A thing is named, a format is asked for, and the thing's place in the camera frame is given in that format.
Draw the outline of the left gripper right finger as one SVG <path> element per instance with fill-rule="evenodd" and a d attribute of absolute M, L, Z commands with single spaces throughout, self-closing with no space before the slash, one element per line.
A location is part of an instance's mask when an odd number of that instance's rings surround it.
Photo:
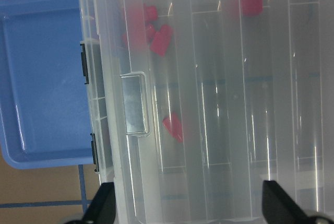
<path fill-rule="evenodd" d="M 274 180 L 263 181 L 262 214 L 267 223 L 316 223 Z"/>

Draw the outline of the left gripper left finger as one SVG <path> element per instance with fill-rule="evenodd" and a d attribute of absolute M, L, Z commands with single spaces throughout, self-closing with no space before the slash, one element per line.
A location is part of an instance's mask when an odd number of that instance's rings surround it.
<path fill-rule="evenodd" d="M 115 219 L 116 199 L 114 183 L 102 183 L 81 221 L 83 223 L 112 224 Z"/>

